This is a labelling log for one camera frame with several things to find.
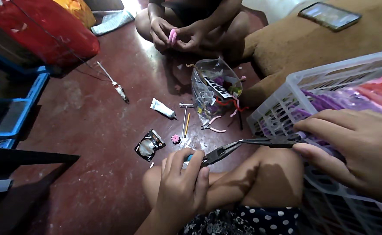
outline cable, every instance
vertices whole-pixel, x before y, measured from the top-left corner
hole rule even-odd
[[[87,62],[85,62],[83,59],[81,59],[79,56],[77,56],[65,43],[61,42],[59,39],[57,39],[55,36],[53,36],[51,33],[49,33],[45,28],[43,28],[43,26],[41,26],[39,23],[37,23],[33,18],[31,18],[20,6],[18,6],[14,0],[9,0],[11,3],[13,3],[18,9],[21,10],[21,12],[23,12],[27,18],[29,18],[31,21],[33,21],[33,23],[35,23],[37,26],[39,26],[45,33],[47,33],[49,36],[53,37],[53,39],[55,39],[58,44],[60,45],[63,45],[72,55],[74,55],[76,58],[78,58],[78,60],[80,60],[82,63],[86,64],[90,69],[94,70],[95,72],[101,74],[101,75],[104,75],[108,78],[110,78],[109,76],[107,76],[106,74],[94,69],[91,65],[89,65]]]

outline glue tube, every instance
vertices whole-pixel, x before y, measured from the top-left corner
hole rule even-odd
[[[151,109],[161,112],[162,114],[166,115],[168,118],[176,119],[175,112],[155,98],[152,100]]]

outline small packet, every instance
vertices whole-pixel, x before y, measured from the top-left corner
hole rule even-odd
[[[136,145],[135,152],[139,154],[140,157],[150,162],[155,155],[155,151],[165,147],[165,145],[165,142],[156,131],[151,129]]]

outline concrete floor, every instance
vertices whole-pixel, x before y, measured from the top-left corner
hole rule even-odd
[[[261,24],[254,23],[254,28]],[[51,78],[38,102],[38,115],[27,138],[17,149],[81,155],[65,169],[60,164],[21,166],[11,175],[14,185],[0,202],[0,234],[133,234],[150,209],[141,187],[150,163],[133,150],[151,128],[166,141],[153,161],[160,165],[168,153],[182,147],[206,153],[240,138],[250,138],[237,115],[225,115],[214,123],[223,134],[200,130],[191,110],[187,138],[175,146],[173,134],[181,134],[184,109],[191,102],[191,69],[177,68],[200,58],[161,55],[142,39],[133,23],[100,37],[101,52],[88,61],[99,70],[100,61],[124,88],[125,104],[106,77],[81,65],[62,79]],[[236,74],[247,76],[244,90],[259,81],[250,63]],[[178,120],[150,109],[153,98],[172,108]],[[255,146],[242,146],[212,171],[227,171],[250,156]]]

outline orange bag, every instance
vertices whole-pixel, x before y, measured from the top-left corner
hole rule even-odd
[[[82,21],[87,29],[94,26],[96,20],[91,9],[84,0],[53,0]]]

